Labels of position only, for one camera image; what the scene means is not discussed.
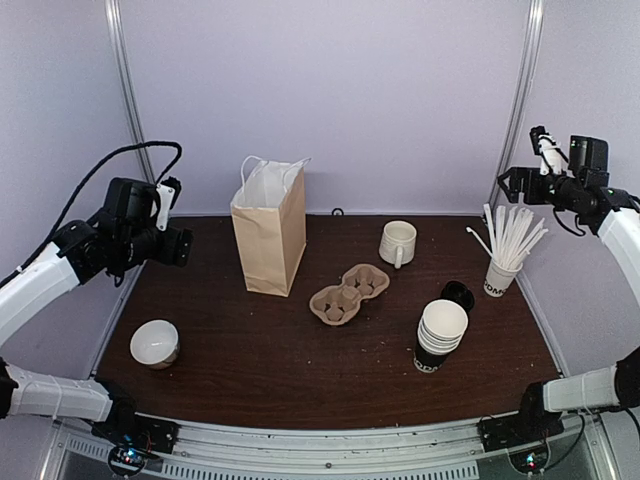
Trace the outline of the brown paper takeout bag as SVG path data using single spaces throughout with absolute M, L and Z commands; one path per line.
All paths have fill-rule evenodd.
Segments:
M 287 297 L 306 245 L 304 168 L 250 155 L 230 207 L 246 289 Z

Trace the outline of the stack of black paper cups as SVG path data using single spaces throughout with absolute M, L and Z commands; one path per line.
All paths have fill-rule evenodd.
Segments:
M 459 346 L 468 324 L 467 312 L 451 300 L 437 299 L 427 304 L 416 330 L 416 369 L 435 373 Z

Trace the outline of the cardboard cup carrier tray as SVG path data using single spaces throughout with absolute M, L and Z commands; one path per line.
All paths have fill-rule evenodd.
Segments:
M 389 276 L 371 264 L 357 264 L 346 271 L 339 285 L 329 285 L 309 300 L 311 312 L 324 324 L 341 326 L 351 321 L 361 304 L 381 295 L 390 285 Z

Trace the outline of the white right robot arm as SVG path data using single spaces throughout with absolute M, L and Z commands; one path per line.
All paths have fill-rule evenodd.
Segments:
M 639 198 L 608 186 L 604 170 L 581 167 L 572 174 L 542 174 L 512 167 L 497 177 L 511 203 L 550 204 L 576 214 L 576 224 L 599 237 L 639 295 Z M 525 390 L 512 430 L 530 442 L 559 421 L 566 411 L 621 411 L 639 406 L 639 351 L 611 367 L 581 375 L 537 382 Z

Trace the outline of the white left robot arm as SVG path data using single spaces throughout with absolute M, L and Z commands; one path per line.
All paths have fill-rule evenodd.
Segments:
M 187 264 L 192 230 L 75 220 L 57 230 L 26 267 L 1 284 L 1 339 L 7 341 L 59 297 L 100 273 L 116 280 L 147 260 Z M 1 364 L 1 415 L 70 417 L 104 426 L 123 444 L 144 433 L 136 404 L 117 384 L 38 374 Z

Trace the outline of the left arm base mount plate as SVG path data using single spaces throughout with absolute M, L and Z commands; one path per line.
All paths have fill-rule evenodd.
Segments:
M 168 420 L 134 414 L 125 420 L 86 421 L 91 433 L 118 447 L 131 447 L 142 453 L 171 454 L 179 425 Z

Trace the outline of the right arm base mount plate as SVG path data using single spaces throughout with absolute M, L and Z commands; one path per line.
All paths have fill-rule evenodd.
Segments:
M 477 423 L 478 433 L 486 453 L 512 449 L 529 443 L 543 443 L 564 432 L 559 414 L 552 414 L 541 424 L 528 424 L 519 413 L 494 417 L 485 416 Z

